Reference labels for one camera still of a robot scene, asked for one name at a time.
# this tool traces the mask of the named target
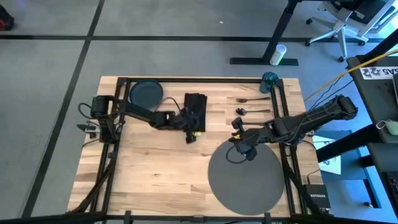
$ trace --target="gray circular plate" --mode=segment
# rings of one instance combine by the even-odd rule
[[[265,144],[259,144],[257,156],[252,161],[232,164],[225,158],[233,146],[226,141],[210,159],[208,178],[216,198],[228,209],[242,215],[259,215],[269,211],[279,201],[285,183],[278,157]],[[228,158],[244,159],[232,149]]]

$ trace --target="wooden tabletop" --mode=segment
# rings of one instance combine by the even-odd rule
[[[117,79],[102,77],[98,95],[114,95]],[[299,80],[284,78],[284,85],[290,115],[304,112]],[[269,94],[260,93],[259,84],[255,83],[162,83],[162,87],[164,97],[174,97],[181,107],[185,93],[207,95],[206,132],[188,145],[181,131],[159,131],[126,116],[108,214],[122,215],[131,210],[134,215],[241,216],[225,208],[212,194],[207,176],[208,163],[214,150],[234,132],[231,122],[238,116],[235,113],[237,107],[271,110],[271,113],[248,113],[243,117],[246,122],[274,119],[271,101],[248,101],[242,105],[235,99],[261,98]],[[166,101],[159,110],[177,111],[172,101]],[[280,158],[278,144],[268,145]],[[102,148],[102,143],[95,142],[82,149],[68,210],[75,208],[94,186]],[[311,145],[303,142],[298,145],[297,157],[302,182],[306,183],[307,175],[319,169],[317,155]],[[312,174],[310,180],[312,184],[322,184],[320,172]],[[293,183],[292,191],[296,212],[300,212],[299,196]],[[103,192],[99,196],[99,208]],[[285,192],[269,212],[272,217],[290,216]]]

